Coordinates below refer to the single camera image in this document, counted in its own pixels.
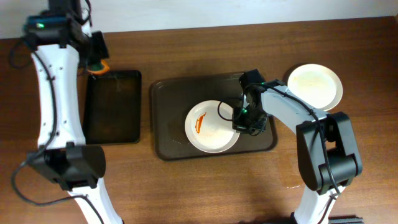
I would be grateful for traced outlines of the green and orange sponge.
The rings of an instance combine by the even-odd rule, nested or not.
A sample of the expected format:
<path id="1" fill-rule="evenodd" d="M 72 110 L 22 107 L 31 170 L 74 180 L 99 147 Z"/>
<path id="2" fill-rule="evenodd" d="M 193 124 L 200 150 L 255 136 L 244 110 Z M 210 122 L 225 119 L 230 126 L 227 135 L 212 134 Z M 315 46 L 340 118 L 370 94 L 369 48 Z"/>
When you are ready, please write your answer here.
<path id="1" fill-rule="evenodd" d="M 110 71 L 110 67 L 105 60 L 100 60 L 99 63 L 88 66 L 87 71 L 92 75 L 104 75 Z"/>

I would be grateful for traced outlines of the white plate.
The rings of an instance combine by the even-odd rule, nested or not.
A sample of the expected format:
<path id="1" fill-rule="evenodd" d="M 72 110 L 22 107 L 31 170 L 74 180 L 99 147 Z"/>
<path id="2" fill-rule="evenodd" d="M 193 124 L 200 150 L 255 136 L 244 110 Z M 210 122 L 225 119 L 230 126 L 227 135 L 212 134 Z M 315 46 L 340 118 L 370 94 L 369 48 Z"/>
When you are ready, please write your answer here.
<path id="1" fill-rule="evenodd" d="M 185 118 L 185 135 L 200 151 L 217 154 L 235 145 L 239 133 L 232 128 L 233 109 L 216 100 L 195 105 Z"/>
<path id="2" fill-rule="evenodd" d="M 337 74 L 319 64 L 305 64 L 295 68 L 287 79 L 289 90 L 309 105 L 329 111 L 343 97 L 343 85 Z"/>

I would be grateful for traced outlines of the white plate top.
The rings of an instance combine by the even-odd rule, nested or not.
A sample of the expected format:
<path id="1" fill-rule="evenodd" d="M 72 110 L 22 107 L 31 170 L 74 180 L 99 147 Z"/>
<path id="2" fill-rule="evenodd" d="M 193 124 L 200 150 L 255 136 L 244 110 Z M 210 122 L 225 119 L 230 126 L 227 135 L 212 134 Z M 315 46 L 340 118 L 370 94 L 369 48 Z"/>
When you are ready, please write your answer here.
<path id="1" fill-rule="evenodd" d="M 343 85 L 337 74 L 319 64 L 305 64 L 295 68 L 287 79 L 289 90 L 309 105 L 329 111 L 343 97 Z"/>

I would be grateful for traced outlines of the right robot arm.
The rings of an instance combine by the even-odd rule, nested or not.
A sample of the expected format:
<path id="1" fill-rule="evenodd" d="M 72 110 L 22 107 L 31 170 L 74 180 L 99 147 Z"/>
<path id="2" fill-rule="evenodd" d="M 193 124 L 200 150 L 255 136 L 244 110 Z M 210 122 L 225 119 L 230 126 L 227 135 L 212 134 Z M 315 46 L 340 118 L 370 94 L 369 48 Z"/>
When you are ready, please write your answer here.
<path id="1" fill-rule="evenodd" d="M 239 78 L 242 97 L 233 110 L 232 127 L 257 136 L 268 117 L 286 125 L 297 138 L 297 158 L 305 188 L 298 208 L 279 223 L 364 223 L 355 215 L 330 217 L 336 200 L 363 171 L 347 114 L 330 114 L 295 96 L 280 80 L 265 81 L 258 70 Z"/>

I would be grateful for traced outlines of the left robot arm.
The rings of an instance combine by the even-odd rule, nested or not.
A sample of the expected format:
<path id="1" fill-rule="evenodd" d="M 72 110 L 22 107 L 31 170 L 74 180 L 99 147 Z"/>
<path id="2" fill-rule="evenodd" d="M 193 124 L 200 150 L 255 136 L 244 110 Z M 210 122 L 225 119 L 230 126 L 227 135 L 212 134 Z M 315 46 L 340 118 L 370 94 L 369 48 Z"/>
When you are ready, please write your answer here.
<path id="1" fill-rule="evenodd" d="M 81 5 L 50 1 L 26 20 L 24 40 L 37 71 L 41 115 L 38 150 L 25 164 L 67 191 L 88 223 L 121 223 L 104 184 L 104 151 L 86 144 L 80 123 L 78 70 L 108 56 L 102 34 L 91 31 L 90 10 Z"/>

